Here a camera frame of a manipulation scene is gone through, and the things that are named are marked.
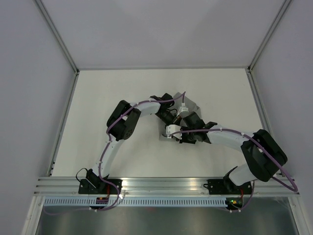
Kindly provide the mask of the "grey cloth napkin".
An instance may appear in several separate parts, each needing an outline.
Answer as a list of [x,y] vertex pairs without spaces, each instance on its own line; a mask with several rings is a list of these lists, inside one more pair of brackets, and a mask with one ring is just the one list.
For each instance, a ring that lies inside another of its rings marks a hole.
[[[178,110],[178,108],[182,102],[181,99],[179,98],[176,101],[161,104],[161,107],[160,107],[161,109],[156,114],[156,116],[159,118],[158,132],[159,132],[159,140],[160,141],[169,141],[170,140],[170,139],[168,139],[162,135],[165,132],[166,125],[160,119],[160,112],[163,110],[169,110],[172,114],[177,115],[177,110]],[[189,108],[189,112],[188,113],[182,113],[181,115],[179,115],[180,117],[182,117],[182,121],[181,121],[182,130],[187,130],[187,128],[196,128],[197,127],[196,122],[199,122],[201,119],[201,109],[195,102],[193,102],[192,100],[190,100],[187,97],[184,98],[184,103]]]

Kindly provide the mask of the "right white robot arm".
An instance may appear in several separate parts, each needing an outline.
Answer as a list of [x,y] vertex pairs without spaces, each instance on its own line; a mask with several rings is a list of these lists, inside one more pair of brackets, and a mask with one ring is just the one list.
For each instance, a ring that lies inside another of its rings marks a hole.
[[228,193],[235,193],[245,183],[260,180],[269,181],[288,158],[268,131],[240,132],[225,128],[216,122],[204,123],[197,113],[183,118],[184,126],[169,125],[166,135],[183,143],[205,142],[220,144],[242,153],[245,163],[232,168],[223,177],[223,187]]

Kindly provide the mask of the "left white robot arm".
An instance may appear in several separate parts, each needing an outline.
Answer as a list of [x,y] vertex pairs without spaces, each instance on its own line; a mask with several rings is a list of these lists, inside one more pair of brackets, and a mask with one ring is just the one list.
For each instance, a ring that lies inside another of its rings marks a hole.
[[108,181],[112,162],[125,140],[133,134],[138,120],[147,115],[157,115],[164,123],[171,123],[175,117],[167,110],[176,100],[184,103],[185,93],[173,98],[169,94],[162,97],[151,96],[147,100],[130,104],[125,100],[118,103],[107,121],[106,146],[94,167],[87,170],[79,190],[85,194],[104,194],[113,183]]

